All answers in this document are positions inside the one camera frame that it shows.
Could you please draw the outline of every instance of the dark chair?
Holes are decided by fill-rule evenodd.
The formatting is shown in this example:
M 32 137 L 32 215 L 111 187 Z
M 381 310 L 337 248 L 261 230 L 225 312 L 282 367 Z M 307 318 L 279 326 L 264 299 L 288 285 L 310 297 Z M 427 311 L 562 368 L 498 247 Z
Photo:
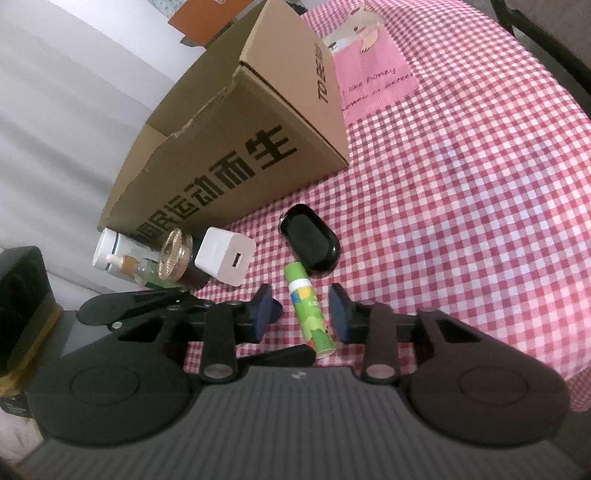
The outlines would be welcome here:
M 591 0 L 491 0 L 511 35 L 521 30 L 591 95 Z

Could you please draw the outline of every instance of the gray ribbed surface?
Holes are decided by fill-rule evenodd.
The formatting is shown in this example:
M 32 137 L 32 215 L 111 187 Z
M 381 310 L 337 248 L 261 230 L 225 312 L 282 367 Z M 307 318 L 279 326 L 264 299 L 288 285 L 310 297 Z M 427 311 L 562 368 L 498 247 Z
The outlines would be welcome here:
M 241 381 L 206 389 L 181 422 L 152 439 L 115 449 L 50 440 L 20 469 L 30 480 L 573 480 L 581 474 L 548 442 L 485 450 L 441 437 L 408 412 L 394 389 L 361 383 L 347 367 L 251 368 Z

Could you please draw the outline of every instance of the bear ear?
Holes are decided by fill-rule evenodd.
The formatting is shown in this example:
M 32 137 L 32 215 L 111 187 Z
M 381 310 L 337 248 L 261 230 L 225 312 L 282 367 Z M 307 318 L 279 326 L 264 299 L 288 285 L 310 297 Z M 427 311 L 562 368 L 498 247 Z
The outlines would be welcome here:
M 349 15 L 354 15 L 354 14 L 356 14 L 357 12 L 359 12 L 361 10 L 365 10 L 365 5 L 364 4 L 357 5 L 353 10 L 351 10 L 351 12 L 349 13 Z

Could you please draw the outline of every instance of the green object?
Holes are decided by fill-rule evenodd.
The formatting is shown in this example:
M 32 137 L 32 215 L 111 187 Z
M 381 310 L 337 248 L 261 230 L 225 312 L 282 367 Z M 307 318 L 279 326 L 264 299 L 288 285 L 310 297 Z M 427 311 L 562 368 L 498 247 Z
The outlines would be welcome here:
M 316 351 L 316 358 L 331 355 L 336 350 L 335 343 L 326 329 L 324 316 L 306 269 L 301 263 L 293 262 L 286 265 L 283 272 L 304 341 Z

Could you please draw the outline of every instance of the checkered tablecloth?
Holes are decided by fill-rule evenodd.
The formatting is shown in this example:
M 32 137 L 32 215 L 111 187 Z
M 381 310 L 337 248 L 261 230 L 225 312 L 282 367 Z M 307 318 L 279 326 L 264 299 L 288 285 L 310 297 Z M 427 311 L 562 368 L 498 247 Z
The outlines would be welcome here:
M 334 1 L 306 20 L 325 36 L 355 5 Z M 399 313 L 438 307 L 569 379 L 591 364 L 591 122 L 518 41 L 462 1 L 365 5 L 386 19 L 418 91 L 349 127 L 348 170 L 230 226 L 258 246 L 248 281 L 234 291 L 210 283 L 199 296 L 247 300 L 270 283 L 285 315 L 239 355 L 302 343 L 282 273 L 294 258 L 277 226 L 306 203 L 342 245 L 334 273 L 313 281 L 325 313 L 333 282 Z M 362 353 L 340 345 L 319 364 L 359 368 Z M 187 370 L 199 355 L 195 344 Z M 401 356 L 409 368 L 411 350 Z M 590 388 L 571 386 L 573 402 Z

